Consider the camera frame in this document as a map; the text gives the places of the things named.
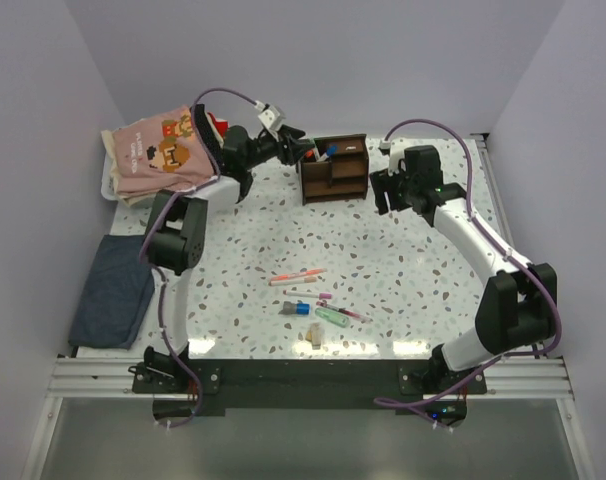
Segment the brown wooden desk organizer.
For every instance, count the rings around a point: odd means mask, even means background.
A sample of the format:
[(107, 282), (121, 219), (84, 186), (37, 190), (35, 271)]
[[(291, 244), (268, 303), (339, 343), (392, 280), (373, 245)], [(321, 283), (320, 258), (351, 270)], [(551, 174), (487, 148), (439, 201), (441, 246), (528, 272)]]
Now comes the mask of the brown wooden desk organizer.
[(337, 145), (328, 160), (298, 163), (302, 204), (366, 199), (369, 188), (369, 154), (365, 134), (317, 137), (319, 153)]

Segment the pink capped pen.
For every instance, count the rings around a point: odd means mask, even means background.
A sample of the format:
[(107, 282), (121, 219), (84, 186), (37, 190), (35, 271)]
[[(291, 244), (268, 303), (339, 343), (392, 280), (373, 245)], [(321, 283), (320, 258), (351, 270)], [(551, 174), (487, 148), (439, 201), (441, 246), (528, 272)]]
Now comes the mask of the pink capped pen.
[(292, 296), (297, 298), (313, 298), (318, 300), (329, 300), (333, 298), (333, 295), (327, 292), (306, 292), (291, 289), (283, 290), (283, 294), (286, 296)]

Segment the red clear pen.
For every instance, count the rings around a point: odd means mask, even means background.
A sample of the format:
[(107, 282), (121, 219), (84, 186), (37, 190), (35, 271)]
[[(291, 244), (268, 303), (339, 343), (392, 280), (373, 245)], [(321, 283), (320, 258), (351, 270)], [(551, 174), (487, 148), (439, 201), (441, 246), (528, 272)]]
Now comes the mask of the red clear pen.
[(370, 317), (368, 317), (368, 316), (356, 313), (354, 311), (350, 311), (350, 310), (348, 310), (346, 308), (342, 308), (342, 307), (337, 307), (337, 306), (331, 305), (331, 304), (327, 303), (325, 300), (319, 300), (319, 301), (316, 302), (316, 304), (319, 307), (323, 307), (323, 308), (329, 309), (331, 311), (334, 311), (334, 312), (346, 315), (348, 317), (352, 317), (352, 318), (358, 319), (358, 320), (360, 320), (362, 322), (366, 322), (366, 323), (373, 322), (373, 319), (370, 318)]

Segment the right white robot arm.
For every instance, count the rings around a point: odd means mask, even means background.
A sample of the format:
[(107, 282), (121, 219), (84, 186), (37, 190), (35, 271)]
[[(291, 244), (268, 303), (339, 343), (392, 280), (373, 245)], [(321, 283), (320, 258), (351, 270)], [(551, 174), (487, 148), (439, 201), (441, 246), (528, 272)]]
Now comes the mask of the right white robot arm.
[(436, 346), (427, 366), (412, 375), (421, 393), (449, 393), (479, 367), (523, 347), (557, 340), (557, 275), (548, 264), (519, 254), (473, 206), (468, 186), (447, 183), (432, 145), (379, 144), (387, 168), (371, 174), (379, 214), (412, 210), (464, 256), (484, 291), (474, 325)]

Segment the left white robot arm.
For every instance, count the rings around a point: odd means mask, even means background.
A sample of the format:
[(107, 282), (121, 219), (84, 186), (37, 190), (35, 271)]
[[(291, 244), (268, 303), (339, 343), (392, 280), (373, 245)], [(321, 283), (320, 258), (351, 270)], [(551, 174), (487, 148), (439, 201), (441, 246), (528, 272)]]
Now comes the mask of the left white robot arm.
[(242, 126), (228, 128), (222, 139), (213, 127), (196, 127), (194, 131), (213, 165), (214, 178), (186, 191), (157, 193), (141, 251), (153, 270), (163, 345), (146, 348), (146, 371), (136, 378), (149, 382), (154, 376), (168, 392), (198, 383), (187, 365), (186, 294), (181, 289), (202, 258), (208, 218), (247, 197), (255, 167), (274, 158), (285, 166), (294, 166), (315, 147), (304, 131), (288, 125), (274, 134), (263, 130), (255, 138)]

